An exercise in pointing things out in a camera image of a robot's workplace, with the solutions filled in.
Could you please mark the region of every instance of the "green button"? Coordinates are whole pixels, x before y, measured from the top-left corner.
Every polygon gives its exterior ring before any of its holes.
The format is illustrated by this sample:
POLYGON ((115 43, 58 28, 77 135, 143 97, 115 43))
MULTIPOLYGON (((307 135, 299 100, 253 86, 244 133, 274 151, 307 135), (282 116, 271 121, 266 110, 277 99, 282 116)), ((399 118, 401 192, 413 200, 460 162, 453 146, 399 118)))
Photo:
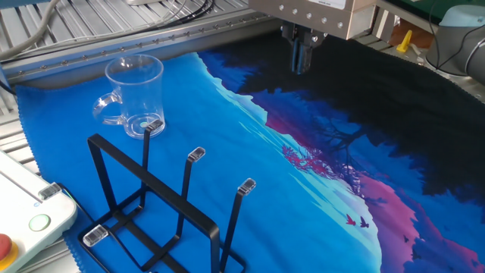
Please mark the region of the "green button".
POLYGON ((37 215, 29 222, 32 231, 43 231, 51 224, 51 219, 47 215, 37 215))

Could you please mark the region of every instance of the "black metal rack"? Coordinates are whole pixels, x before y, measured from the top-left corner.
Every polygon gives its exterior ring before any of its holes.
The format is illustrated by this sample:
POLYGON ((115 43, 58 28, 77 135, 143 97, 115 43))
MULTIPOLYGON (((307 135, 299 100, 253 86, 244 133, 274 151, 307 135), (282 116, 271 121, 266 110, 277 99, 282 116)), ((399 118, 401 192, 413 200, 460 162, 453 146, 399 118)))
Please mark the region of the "black metal rack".
POLYGON ((183 188, 180 195, 147 171, 149 162, 150 133, 159 126, 161 126, 161 122, 155 121, 145 129, 142 166, 138 165, 136 162, 134 162, 134 160, 122 153, 122 151, 113 146, 102 136, 95 134, 88 138, 89 150, 95 163, 106 201, 108 202, 109 212, 104 214, 101 218, 94 220, 90 226, 88 226, 78 235, 78 240, 81 246, 106 272, 110 272, 110 270, 104 265, 100 258, 95 255, 91 248, 104 237, 109 236, 114 238, 114 240, 121 246, 123 251, 131 258, 133 263, 135 263, 135 265, 141 271, 148 271, 155 265, 156 262, 162 261, 174 272, 184 273, 188 271, 170 255, 169 251, 182 237, 183 223, 185 220, 187 220, 210 239, 211 273, 224 272, 229 256, 242 266, 242 272, 246 271, 246 261, 232 251, 230 245, 236 229, 237 218, 239 216, 239 210, 243 197, 251 192, 256 183, 253 179, 249 178, 238 188, 236 198, 234 199, 233 210, 230 216, 226 240, 225 243, 221 242, 219 227, 215 224, 215 222, 187 201, 192 164, 197 162, 205 154, 205 150, 202 147, 199 147, 191 152, 186 160, 183 176, 183 188), (107 155, 111 156, 114 160, 119 162, 128 171, 133 173, 142 181, 141 187, 120 203, 117 203, 114 198, 113 189, 111 187, 111 182, 108 177, 108 172, 106 170, 101 151, 104 151, 107 155), (163 246, 159 246, 133 222, 133 218, 141 213, 146 205, 145 199, 148 191, 153 192, 157 197, 167 203, 179 214, 177 231, 175 235, 163 246), (125 214, 123 209, 130 203, 134 202, 137 198, 140 198, 140 204, 133 211, 125 214), (117 223, 112 227, 108 227, 105 225, 105 223, 111 218, 115 218, 117 223), (153 256, 144 265, 140 265, 134 259, 130 251, 117 237, 116 233, 121 228, 126 228, 153 253, 153 256), (88 246, 86 243, 90 242, 90 240, 92 241, 92 238, 95 238, 93 244, 88 246), (220 260, 219 256, 221 249, 223 252, 220 260))

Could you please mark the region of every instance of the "mug handle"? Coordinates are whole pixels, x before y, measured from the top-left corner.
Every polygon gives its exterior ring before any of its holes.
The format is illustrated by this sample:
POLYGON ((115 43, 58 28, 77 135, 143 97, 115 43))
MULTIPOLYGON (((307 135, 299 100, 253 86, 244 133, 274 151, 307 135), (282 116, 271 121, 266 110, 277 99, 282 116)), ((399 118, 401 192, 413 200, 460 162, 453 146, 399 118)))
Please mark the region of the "mug handle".
POLYGON ((112 102, 121 103, 121 99, 114 92, 104 94, 94 103, 94 106, 92 107, 92 115, 96 120, 101 121, 103 124, 120 125, 123 123, 123 118, 120 115, 108 116, 101 114, 103 109, 112 102))

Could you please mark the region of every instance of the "yellow object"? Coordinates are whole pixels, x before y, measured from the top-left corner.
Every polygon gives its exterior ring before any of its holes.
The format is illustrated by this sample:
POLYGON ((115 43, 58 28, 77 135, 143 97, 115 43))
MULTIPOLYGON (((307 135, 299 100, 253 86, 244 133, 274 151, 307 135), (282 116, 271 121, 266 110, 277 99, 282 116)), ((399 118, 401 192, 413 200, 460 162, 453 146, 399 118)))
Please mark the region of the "yellow object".
POLYGON ((402 53, 408 51, 409 43, 411 42, 412 30, 408 30, 406 37, 404 37, 402 43, 397 46, 396 50, 402 53))
POLYGON ((0 261, 0 271, 6 269, 9 265, 15 262, 15 259, 18 256, 18 246, 16 243, 12 242, 12 248, 10 249, 10 253, 0 261))

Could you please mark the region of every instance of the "glass mug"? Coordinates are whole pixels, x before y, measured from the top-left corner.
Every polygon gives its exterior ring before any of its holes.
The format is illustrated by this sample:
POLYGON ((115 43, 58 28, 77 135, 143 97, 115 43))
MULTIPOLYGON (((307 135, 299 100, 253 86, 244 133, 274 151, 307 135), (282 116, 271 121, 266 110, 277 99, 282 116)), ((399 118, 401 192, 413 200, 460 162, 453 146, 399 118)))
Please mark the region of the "glass mug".
POLYGON ((97 99, 92 114, 103 124, 123 125, 128 136, 143 139, 145 128, 160 120, 161 126, 150 133, 157 136, 165 128, 161 104, 161 75, 164 65, 148 55, 132 55, 111 61, 105 69, 113 92, 97 99), (121 115, 103 115, 108 104, 120 104, 121 115))

